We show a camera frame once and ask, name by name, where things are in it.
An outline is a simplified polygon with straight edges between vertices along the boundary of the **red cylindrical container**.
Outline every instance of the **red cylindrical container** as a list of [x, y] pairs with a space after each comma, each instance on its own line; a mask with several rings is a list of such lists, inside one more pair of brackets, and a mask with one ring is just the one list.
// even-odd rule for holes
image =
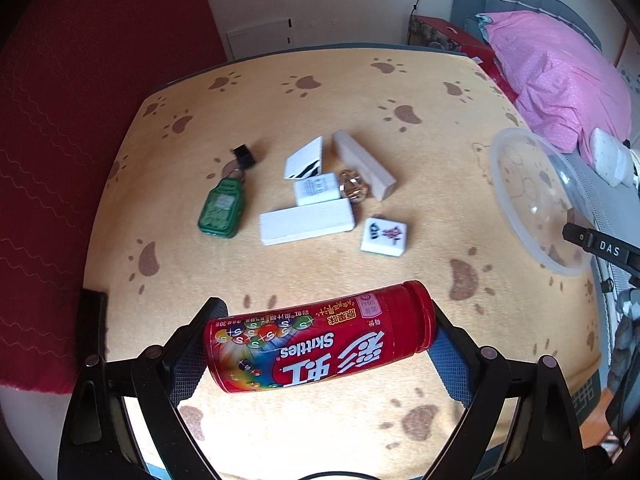
[[428, 348], [435, 312], [421, 282], [321, 303], [212, 319], [207, 365], [229, 393], [287, 388], [369, 370]]

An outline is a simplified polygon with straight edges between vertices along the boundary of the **yellow tablecloth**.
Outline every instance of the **yellow tablecloth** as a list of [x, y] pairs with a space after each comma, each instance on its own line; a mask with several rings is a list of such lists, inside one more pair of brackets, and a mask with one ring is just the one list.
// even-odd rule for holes
[[[238, 62], [147, 98], [111, 171], [92, 233], [84, 286], [109, 295], [109, 360], [162, 344], [209, 296], [232, 314], [319, 301], [421, 280], [456, 325], [506, 357], [556, 355], [575, 390], [596, 369], [598, 315], [591, 276], [553, 275], [518, 241], [494, 197], [494, 135], [522, 118], [471, 60], [354, 48]], [[323, 171], [343, 166], [330, 136], [345, 129], [398, 180], [365, 200], [352, 232], [264, 247], [260, 213], [294, 205], [286, 158], [324, 136]], [[201, 233], [209, 190], [247, 144], [238, 235]], [[408, 225], [400, 258], [360, 251], [372, 215]], [[494, 442], [504, 439], [513, 403]], [[326, 383], [225, 394], [205, 374], [180, 412], [226, 478], [297, 479], [354, 470], [421, 475], [462, 407], [426, 354]], [[140, 412], [130, 416], [137, 427]], [[148, 435], [140, 447], [157, 462]]]

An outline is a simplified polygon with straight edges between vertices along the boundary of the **dark red fabric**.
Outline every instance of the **dark red fabric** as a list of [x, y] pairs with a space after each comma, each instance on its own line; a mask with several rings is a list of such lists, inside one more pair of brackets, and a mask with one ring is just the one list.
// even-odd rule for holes
[[34, 0], [0, 52], [0, 384], [76, 380], [78, 293], [116, 152], [157, 86], [225, 61], [207, 0]]

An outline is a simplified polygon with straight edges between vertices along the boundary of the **key ring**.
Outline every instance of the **key ring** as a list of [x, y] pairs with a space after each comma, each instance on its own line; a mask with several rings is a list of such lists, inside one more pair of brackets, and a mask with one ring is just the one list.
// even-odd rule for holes
[[348, 198], [352, 204], [362, 202], [369, 193], [369, 186], [364, 183], [357, 171], [342, 170], [338, 176], [340, 196]]

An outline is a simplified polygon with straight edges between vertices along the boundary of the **white rectangular block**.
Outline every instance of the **white rectangular block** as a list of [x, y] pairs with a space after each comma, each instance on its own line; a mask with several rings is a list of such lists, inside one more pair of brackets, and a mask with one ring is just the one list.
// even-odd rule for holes
[[367, 218], [360, 249], [369, 253], [400, 256], [404, 253], [406, 224], [380, 218]]
[[322, 137], [316, 137], [291, 155], [284, 166], [284, 178], [297, 180], [322, 173]]
[[371, 194], [380, 201], [394, 192], [396, 180], [373, 156], [347, 132], [334, 133], [334, 151], [347, 168], [357, 171], [369, 184]]
[[317, 204], [338, 200], [340, 187], [338, 179], [333, 173], [303, 178], [293, 183], [293, 193], [296, 195], [296, 205]]
[[265, 245], [351, 231], [354, 227], [351, 203], [347, 198], [260, 215], [260, 238]]

